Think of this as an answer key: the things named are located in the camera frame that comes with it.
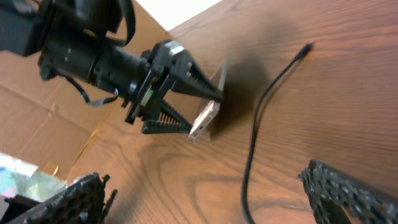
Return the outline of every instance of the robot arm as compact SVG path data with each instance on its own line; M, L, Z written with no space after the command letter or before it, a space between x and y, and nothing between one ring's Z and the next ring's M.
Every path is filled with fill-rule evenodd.
M123 16L127 39L110 39L106 33L116 32ZM43 80L65 77L93 106L123 98L123 107L130 104L125 122L141 117L144 134L189 133L192 125L163 100L167 91L217 102L222 92L176 41L160 42L141 57L123 50L134 33L130 0L0 2L0 50L24 57L41 52ZM76 78L115 96L91 101Z

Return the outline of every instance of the brown cardboard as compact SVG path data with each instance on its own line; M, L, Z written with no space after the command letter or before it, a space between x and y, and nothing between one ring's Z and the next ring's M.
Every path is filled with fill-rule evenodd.
M136 2L136 34L126 50L140 55L163 40L165 31ZM116 37L125 38L121 25ZM43 82L37 61L40 54L23 58L0 52L0 151L54 170L63 179L75 163L92 132L101 125L116 104L93 108L65 79ZM109 96L82 83L91 99ZM115 119L124 120L124 115Z

